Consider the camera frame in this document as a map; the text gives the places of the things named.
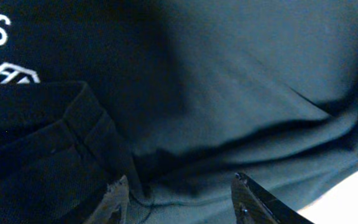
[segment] t-shirt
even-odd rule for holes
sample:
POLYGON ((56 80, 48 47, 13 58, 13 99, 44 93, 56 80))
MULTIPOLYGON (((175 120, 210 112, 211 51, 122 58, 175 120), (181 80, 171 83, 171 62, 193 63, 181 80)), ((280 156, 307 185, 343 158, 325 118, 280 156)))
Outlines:
POLYGON ((125 174, 129 223, 234 223, 235 172, 298 210, 357 170, 358 1, 0 1, 0 222, 125 174))

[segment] bright white corner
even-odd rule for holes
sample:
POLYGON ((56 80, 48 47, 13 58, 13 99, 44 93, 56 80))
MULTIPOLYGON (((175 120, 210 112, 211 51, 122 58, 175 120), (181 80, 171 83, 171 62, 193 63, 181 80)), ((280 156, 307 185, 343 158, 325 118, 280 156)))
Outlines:
POLYGON ((358 172, 298 213, 315 224, 358 223, 358 172))

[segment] garment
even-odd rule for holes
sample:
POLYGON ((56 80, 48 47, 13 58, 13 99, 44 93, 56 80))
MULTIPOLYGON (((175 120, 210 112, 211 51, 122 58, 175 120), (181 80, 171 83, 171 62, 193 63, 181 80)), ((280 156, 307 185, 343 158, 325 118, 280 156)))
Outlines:
POLYGON ((0 220, 90 214, 123 174, 129 223, 235 220, 239 171, 297 210, 358 170, 358 2, 1 1, 7 148, 0 192, 49 185, 0 220))

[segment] clothing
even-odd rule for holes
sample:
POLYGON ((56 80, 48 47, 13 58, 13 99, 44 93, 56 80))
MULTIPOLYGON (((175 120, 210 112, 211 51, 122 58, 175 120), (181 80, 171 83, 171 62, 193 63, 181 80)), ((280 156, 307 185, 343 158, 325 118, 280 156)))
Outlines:
POLYGON ((358 2, 0 15, 0 222, 84 221, 125 174, 129 223, 229 223, 236 172, 298 210, 358 170, 358 2))

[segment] black object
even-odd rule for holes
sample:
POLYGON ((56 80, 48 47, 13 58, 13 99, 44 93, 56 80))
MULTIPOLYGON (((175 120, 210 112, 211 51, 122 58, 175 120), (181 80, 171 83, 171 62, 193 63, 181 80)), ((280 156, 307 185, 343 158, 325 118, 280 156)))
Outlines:
POLYGON ((243 173, 236 174, 231 190, 237 224, 312 223, 243 173))

